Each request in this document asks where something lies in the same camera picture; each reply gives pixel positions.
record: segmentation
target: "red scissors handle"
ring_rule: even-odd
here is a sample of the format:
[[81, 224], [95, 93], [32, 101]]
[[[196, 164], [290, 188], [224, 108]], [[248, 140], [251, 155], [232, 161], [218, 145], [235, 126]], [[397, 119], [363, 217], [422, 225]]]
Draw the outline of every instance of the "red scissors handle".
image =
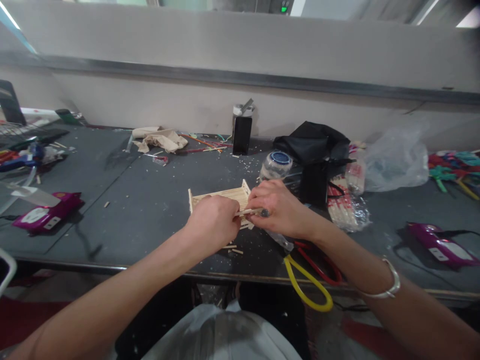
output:
[[318, 275], [321, 276], [323, 280], [329, 285], [332, 286], [339, 286], [342, 282], [342, 273], [340, 272], [339, 268], [334, 264], [332, 260], [328, 256], [325, 256], [325, 261], [332, 267], [333, 271], [335, 272], [336, 281], [329, 278], [327, 274], [325, 274], [316, 263], [307, 255], [304, 249], [310, 249], [311, 247], [308, 244], [295, 241], [294, 244], [297, 246], [298, 252], [305, 258], [305, 260], [310, 264], [310, 266], [317, 272]]

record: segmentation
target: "wooden model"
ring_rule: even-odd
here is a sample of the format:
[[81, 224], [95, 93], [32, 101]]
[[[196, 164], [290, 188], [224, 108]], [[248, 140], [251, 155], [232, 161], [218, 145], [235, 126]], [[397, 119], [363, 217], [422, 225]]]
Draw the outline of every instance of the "wooden model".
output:
[[192, 196], [192, 190], [188, 189], [188, 200], [190, 203], [190, 214], [193, 212], [195, 209], [195, 206], [199, 203], [200, 200], [202, 200], [204, 197], [207, 195], [221, 195], [229, 199], [237, 200], [238, 203], [240, 204], [240, 211], [237, 213], [238, 216], [240, 216], [241, 219], [241, 229], [249, 228], [250, 230], [254, 228], [254, 225], [248, 221], [245, 218], [245, 214], [254, 212], [256, 210], [245, 210], [245, 207], [247, 206], [247, 203], [249, 202], [249, 195], [250, 195], [250, 188], [245, 181], [245, 179], [242, 180], [241, 182], [241, 187], [237, 187], [234, 189], [230, 190], [223, 190], [223, 191], [218, 191], [218, 192], [212, 192], [209, 194], [205, 195], [198, 195], [198, 196]]

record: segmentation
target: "metal rail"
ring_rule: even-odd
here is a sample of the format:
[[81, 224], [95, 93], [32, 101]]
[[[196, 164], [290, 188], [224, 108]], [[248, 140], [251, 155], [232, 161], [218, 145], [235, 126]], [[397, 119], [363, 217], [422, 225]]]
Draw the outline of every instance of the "metal rail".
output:
[[0, 64], [42, 67], [53, 71], [121, 74], [418, 102], [480, 105], [480, 93], [455, 91], [454, 89], [420, 89], [253, 72], [152, 65], [67, 56], [35, 55], [26, 52], [2, 52], [0, 53]]

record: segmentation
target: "bangle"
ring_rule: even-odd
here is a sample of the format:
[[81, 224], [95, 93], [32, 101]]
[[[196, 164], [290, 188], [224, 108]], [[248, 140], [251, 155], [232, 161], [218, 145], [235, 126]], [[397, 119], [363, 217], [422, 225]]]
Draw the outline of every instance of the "bangle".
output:
[[382, 293], [379, 294], [367, 294], [365, 292], [362, 292], [359, 290], [360, 294], [365, 295], [366, 297], [372, 298], [372, 299], [387, 299], [387, 298], [395, 298], [396, 293], [399, 292], [400, 290], [400, 276], [399, 273], [395, 270], [394, 266], [388, 261], [387, 259], [383, 258], [382, 261], [386, 262], [388, 264], [388, 267], [390, 268], [391, 274], [393, 275], [393, 286]]

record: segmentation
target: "cloth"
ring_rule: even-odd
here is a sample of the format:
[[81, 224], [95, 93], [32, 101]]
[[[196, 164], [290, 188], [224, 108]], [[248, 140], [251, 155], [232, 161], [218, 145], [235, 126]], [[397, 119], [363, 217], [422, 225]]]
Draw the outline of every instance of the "cloth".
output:
[[178, 136], [172, 129], [159, 130], [159, 127], [139, 127], [134, 129], [131, 134], [135, 139], [143, 138], [143, 141], [132, 141], [138, 146], [138, 151], [148, 153], [149, 145], [165, 149], [167, 153], [174, 153], [178, 149], [182, 149], [189, 142], [184, 137]]
[[252, 312], [242, 311], [236, 300], [226, 310], [212, 304], [197, 306], [143, 359], [301, 360], [294, 347], [272, 324]]

